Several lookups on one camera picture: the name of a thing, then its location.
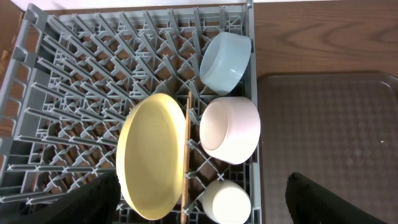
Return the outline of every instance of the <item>wooden countertop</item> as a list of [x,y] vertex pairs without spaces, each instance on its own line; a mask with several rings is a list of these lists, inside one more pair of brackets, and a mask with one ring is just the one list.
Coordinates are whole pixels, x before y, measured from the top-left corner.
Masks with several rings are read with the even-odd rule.
[[255,4],[257,76],[380,70],[398,75],[398,1]]

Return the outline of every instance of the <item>black object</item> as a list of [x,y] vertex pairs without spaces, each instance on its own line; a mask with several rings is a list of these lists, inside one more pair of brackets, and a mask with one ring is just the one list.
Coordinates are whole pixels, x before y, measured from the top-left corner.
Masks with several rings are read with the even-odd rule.
[[385,223],[298,172],[289,176],[285,197],[294,224]]
[[97,177],[49,206],[14,223],[99,224],[112,223],[120,201],[120,185],[114,172]]

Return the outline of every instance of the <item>gray dish rack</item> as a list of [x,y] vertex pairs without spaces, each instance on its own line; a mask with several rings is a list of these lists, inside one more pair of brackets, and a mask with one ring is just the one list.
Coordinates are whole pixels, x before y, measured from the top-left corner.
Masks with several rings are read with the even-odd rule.
[[[254,46],[252,4],[59,17],[30,4],[0,90],[1,125],[11,124],[0,139],[0,221],[114,172],[118,135],[131,108],[166,93],[184,109],[192,91],[188,222],[209,220],[200,204],[203,191],[212,180],[230,179],[250,195],[248,223],[261,223],[258,149],[232,166],[206,155],[198,137],[201,114],[216,98],[199,79],[200,62],[219,32],[249,36]],[[37,42],[28,46],[32,37]],[[257,104],[254,48],[232,95]],[[179,223],[179,217],[177,204],[150,223]],[[121,196],[115,223],[132,222],[148,221]]]

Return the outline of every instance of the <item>gray tray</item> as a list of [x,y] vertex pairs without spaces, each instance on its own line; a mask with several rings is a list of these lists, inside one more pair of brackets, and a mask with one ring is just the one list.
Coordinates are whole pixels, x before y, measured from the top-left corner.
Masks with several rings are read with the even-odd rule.
[[398,223],[398,80],[377,72],[258,80],[263,217],[292,223],[289,174]]

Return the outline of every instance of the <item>wooden chopstick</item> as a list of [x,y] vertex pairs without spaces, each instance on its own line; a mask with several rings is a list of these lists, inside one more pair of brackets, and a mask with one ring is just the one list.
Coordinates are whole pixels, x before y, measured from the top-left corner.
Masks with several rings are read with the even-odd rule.
[[188,141],[191,138],[191,119],[189,118],[189,110],[192,107],[192,92],[188,93],[187,110],[185,112],[185,145],[184,145],[184,168],[182,180],[182,199],[181,199],[181,224],[186,224],[187,216],[184,214],[184,207],[188,203],[188,179],[185,173],[189,171],[189,154]]

